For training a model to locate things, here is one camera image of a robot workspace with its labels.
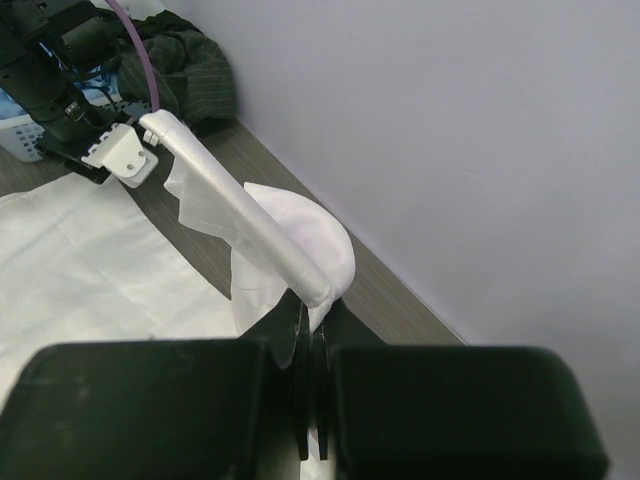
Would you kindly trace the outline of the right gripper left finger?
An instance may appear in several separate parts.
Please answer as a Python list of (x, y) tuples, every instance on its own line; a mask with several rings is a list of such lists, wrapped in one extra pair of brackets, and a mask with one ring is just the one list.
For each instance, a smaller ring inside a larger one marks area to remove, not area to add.
[(1, 413), (5, 479), (296, 479), (306, 455), (292, 292), (235, 339), (38, 351)]

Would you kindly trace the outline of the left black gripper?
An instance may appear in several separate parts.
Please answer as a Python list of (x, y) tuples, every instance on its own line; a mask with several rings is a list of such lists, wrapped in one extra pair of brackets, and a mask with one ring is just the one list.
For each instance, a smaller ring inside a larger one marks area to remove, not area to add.
[(90, 108), (89, 112), (81, 116), (77, 122), (68, 117), (60, 117), (52, 122), (41, 122), (39, 125), (44, 132), (37, 140), (37, 151), (43, 158), (58, 162), (71, 172), (100, 185), (108, 177), (115, 176), (104, 168), (84, 164), (81, 157), (114, 123), (131, 125), (138, 133), (143, 145), (156, 155), (154, 147), (144, 140), (143, 128), (135, 118), (123, 112), (100, 107)]

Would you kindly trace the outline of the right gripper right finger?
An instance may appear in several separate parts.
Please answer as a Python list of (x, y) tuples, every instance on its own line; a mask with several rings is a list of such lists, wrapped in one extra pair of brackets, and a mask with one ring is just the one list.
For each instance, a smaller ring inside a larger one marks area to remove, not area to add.
[(334, 479), (603, 479), (579, 383), (526, 346), (391, 345), (343, 303), (314, 333), (320, 455)]

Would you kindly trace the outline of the white long sleeve shirt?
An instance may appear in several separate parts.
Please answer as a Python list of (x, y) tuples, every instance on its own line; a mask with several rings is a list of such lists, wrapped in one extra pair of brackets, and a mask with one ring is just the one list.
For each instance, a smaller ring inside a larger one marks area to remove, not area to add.
[(168, 114), (175, 155), (143, 187), (69, 174), (1, 200), (1, 413), (26, 363), (64, 343), (235, 339), (294, 293), (316, 327), (355, 274), (349, 235), (309, 199), (239, 184)]

